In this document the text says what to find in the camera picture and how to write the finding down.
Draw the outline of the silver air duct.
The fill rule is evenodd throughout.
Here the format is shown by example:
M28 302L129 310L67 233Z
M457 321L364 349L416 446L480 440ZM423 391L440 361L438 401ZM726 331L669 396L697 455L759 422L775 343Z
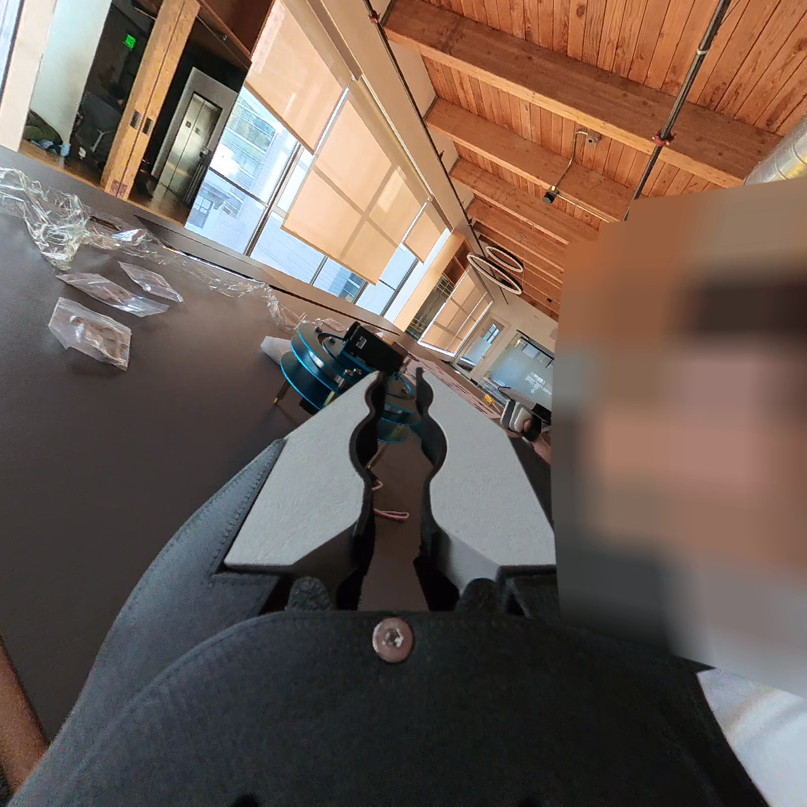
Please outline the silver air duct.
M792 131L752 169L746 186L803 177L806 175L806 130Z

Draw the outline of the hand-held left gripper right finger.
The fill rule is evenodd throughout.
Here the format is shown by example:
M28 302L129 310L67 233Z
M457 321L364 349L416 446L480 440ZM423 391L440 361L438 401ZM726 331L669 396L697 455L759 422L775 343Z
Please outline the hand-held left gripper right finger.
M413 563L431 611L469 585L556 574L553 526L505 431L433 372L417 371L420 449L430 463Z

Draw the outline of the beige roller blind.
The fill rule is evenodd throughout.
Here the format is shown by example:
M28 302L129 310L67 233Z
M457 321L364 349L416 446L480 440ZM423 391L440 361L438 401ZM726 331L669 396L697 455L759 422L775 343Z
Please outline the beige roller blind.
M403 244L421 263L425 264L445 229L443 218L433 202L429 201L410 227L403 239Z
M308 2L274 2L251 57L245 86L308 152L315 154L355 76Z
M282 230L376 284L429 199L361 82L351 82Z

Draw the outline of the large glass window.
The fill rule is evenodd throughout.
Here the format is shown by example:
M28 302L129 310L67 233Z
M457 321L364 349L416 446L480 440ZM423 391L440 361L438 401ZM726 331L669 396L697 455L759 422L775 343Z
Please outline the large glass window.
M404 313L428 266L404 244L373 285L282 224L313 155L247 89L237 97L186 227L388 321Z

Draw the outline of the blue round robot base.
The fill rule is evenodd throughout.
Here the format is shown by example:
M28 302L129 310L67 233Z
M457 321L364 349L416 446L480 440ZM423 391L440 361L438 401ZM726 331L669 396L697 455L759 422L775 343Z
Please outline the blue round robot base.
M388 344L359 322L343 336L303 323L290 340L290 350L279 361L285 385L278 397L293 388L300 395L301 406L315 414L377 371L386 380L378 440L393 444L419 438L421 416L415 388L404 375L404 358L402 347Z

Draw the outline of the frosted glass partition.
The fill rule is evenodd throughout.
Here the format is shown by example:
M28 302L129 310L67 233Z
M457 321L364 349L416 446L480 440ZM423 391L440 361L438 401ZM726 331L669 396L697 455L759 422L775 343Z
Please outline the frosted glass partition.
M552 409L554 356L518 332L492 364L488 380L511 388L544 409Z

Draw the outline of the black ceiling pipe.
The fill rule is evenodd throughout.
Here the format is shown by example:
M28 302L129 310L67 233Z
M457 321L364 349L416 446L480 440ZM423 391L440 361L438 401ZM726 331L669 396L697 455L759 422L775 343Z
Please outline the black ceiling pipe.
M714 41L721 25L723 24L726 15L730 13L729 9L731 7L731 3L732 3L731 1L717 2L715 10L712 13L712 17L709 21L709 24L706 27L704 34L701 38L701 42L697 46L695 55L692 58L691 64L688 68L688 72L683 80L683 83L680 87L677 96L675 97L675 102L671 107L670 113L667 116L664 125L653 136L653 142L654 142L653 151L640 176L638 185L636 186L632 194L632 197L628 202L628 207L625 209L625 214L623 215L622 220L628 219L628 216L630 214L630 206L632 202L637 200L641 196L641 192L644 190L645 185L648 183L652 170L655 167L657 161L659 160L662 151L666 147L668 147L671 144L672 140L674 139L675 135L673 133L673 127L675 126L675 123L681 114L684 104L688 100L688 95L690 93L691 87L701 70L701 66L703 65L705 57L707 56L709 50L711 49L712 42Z

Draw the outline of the metal elevator door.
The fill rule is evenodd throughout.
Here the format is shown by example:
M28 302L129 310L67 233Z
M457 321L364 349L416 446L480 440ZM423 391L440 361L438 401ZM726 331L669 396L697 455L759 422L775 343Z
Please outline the metal elevator door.
M236 101L236 91L191 69L153 170L158 183L187 207L193 206Z

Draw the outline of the glass door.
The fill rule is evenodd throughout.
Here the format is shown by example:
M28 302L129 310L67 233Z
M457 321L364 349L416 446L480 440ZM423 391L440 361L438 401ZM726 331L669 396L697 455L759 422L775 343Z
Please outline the glass door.
M455 368L466 375L473 373L502 330L503 325L498 319L487 317L479 326L479 331L469 338L467 345L459 351L454 363Z

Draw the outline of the person's white shirt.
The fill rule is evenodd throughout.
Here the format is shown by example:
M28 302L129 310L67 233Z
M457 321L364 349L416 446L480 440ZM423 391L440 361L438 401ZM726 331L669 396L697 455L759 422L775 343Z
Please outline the person's white shirt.
M771 806L806 805L806 700L741 676L698 673L726 740Z

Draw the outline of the light wooden column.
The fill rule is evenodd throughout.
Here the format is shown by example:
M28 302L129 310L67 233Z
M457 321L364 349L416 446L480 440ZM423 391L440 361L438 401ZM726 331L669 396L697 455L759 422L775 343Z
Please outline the light wooden column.
M446 231L429 253L425 264L416 266L386 314L386 318L399 331L403 332L409 327L424 301L438 284L453 256L466 241L461 232Z

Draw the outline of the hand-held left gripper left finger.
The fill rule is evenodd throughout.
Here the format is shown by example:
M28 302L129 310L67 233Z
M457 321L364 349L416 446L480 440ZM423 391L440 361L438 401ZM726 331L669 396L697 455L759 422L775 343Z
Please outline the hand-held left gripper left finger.
M224 557L227 570L321 581L356 610L374 551L373 476L387 376L370 373L291 432Z

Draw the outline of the crumpled clear plastic wrap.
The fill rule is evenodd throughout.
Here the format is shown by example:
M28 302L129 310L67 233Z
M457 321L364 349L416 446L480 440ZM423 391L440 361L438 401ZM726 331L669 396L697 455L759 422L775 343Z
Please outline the crumpled clear plastic wrap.
M285 306L263 282L241 277L163 245L144 227L116 217L103 217L77 195L43 186L16 168L1 168L2 210L22 219L44 258L67 273L81 246L118 252L161 266L176 266L207 287L228 297L261 298L269 315L284 332L293 332L305 320Z

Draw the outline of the labelled clear parts bag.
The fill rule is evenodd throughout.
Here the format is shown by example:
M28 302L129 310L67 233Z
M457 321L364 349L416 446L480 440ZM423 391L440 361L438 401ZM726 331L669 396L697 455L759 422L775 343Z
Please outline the labelled clear parts bag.
M120 261L119 265L127 277L148 294L173 303L184 302L180 293L162 275L126 261Z
M132 331L113 318L59 297L48 328L64 348L127 370Z
M168 305L138 296L100 274L73 272L60 274L59 278L112 308L140 318L161 314L169 309Z

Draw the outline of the wooden post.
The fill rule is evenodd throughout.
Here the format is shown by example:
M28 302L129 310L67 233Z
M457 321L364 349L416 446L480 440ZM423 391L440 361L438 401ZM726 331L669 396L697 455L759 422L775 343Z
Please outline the wooden post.
M199 8L197 1L165 1L159 9L101 179L116 198L127 199L133 187Z

